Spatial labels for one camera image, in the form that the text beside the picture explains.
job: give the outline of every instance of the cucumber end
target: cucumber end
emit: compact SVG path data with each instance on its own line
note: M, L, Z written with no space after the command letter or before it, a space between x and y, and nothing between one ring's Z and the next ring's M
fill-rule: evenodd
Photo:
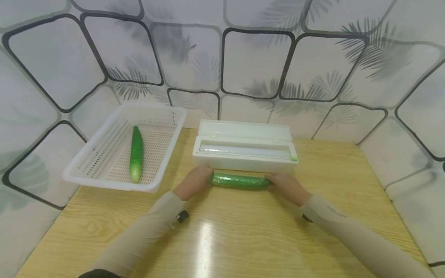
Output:
M140 169L130 169L130 178L133 183L139 183L141 179L142 171Z

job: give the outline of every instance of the white plastic box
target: white plastic box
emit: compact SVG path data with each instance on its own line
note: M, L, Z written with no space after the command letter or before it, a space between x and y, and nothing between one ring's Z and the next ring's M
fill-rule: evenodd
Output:
M265 173L292 173L298 163L287 125L201 120L193 148L197 165Z
M93 187L156 192L186 118L180 107L148 103L119 106L63 171L69 182ZM132 183L129 158L133 126L144 142L142 176Z

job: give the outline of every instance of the plastic wrap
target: plastic wrap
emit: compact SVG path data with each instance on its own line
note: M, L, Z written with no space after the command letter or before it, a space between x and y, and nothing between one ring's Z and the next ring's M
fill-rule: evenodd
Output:
M216 186L233 187L239 189L264 190L272 185L272 182L262 177L215 173L212 177L212 184Z

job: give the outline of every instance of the wooden table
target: wooden table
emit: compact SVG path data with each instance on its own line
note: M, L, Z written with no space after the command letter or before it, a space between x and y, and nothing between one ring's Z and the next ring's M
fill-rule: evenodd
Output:
M81 187L17 277L82 274L193 168L196 135L195 129L181 131L155 194ZM296 140L295 146L300 160L295 176L307 189L425 264L357 146L314 140ZM373 277L336 239L268 191L214 187L187 205L189 220L149 251L133 277Z

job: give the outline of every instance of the person's left hand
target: person's left hand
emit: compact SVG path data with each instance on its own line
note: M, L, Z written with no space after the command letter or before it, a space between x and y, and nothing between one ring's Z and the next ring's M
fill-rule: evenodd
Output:
M184 180L173 189L173 193L183 201L188 201L195 194L210 187L210 177L213 168L209 166L198 166L193 168Z

